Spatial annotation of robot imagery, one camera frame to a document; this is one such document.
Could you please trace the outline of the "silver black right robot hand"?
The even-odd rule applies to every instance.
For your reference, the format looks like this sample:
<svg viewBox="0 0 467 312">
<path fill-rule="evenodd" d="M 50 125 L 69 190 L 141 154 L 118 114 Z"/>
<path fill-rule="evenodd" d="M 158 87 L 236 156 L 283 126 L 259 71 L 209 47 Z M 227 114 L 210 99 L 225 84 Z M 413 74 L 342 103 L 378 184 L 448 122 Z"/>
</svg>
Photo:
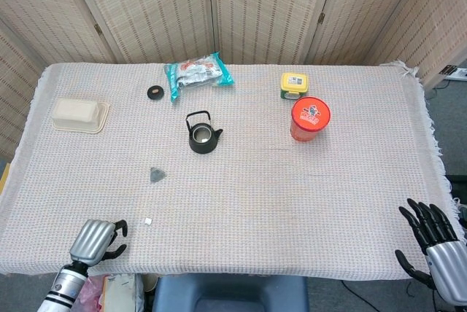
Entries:
<svg viewBox="0 0 467 312">
<path fill-rule="evenodd" d="M 454 231 L 447 215 L 436 205 L 407 200 L 398 210 L 412 229 L 429 272 L 416 269 L 405 254 L 395 250 L 398 264 L 414 280 L 439 293 L 456 311 L 466 310 L 466 243 Z"/>
</svg>

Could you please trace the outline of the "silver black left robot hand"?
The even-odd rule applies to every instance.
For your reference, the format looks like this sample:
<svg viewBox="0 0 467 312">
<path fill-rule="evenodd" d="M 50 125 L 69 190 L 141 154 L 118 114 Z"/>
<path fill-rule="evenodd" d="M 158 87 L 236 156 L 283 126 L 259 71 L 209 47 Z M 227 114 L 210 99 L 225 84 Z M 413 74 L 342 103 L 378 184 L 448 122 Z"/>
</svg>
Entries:
<svg viewBox="0 0 467 312">
<path fill-rule="evenodd" d="M 101 261 L 118 258 L 127 245 L 122 244 L 114 251 L 108 248 L 115 241 L 119 230 L 124 238 L 128 235 L 128 224 L 124 219 L 117 222 L 87 220 L 69 250 L 72 261 L 93 267 Z"/>
</svg>

